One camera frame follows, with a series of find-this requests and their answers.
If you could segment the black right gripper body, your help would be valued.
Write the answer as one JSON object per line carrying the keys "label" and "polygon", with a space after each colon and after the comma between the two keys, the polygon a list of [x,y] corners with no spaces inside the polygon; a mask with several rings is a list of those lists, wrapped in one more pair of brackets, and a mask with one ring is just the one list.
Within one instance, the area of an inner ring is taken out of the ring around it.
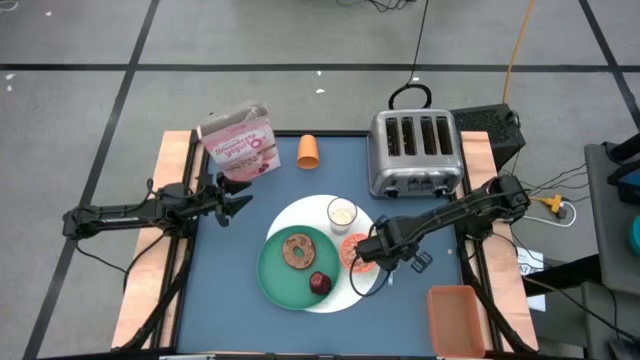
{"label": "black right gripper body", "polygon": [[395,270],[401,260],[408,230],[407,219],[378,219],[375,223],[375,242],[369,258],[384,270]]}

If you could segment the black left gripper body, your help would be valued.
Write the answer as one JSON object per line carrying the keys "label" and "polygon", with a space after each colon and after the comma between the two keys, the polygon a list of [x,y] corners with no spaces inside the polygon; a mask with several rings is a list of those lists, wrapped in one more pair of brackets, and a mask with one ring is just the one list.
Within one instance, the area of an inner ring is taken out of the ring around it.
{"label": "black left gripper body", "polygon": [[228,226],[234,216],[230,198],[234,194],[233,181],[221,172],[202,174],[197,178],[197,189],[197,214],[213,215],[221,226]]}

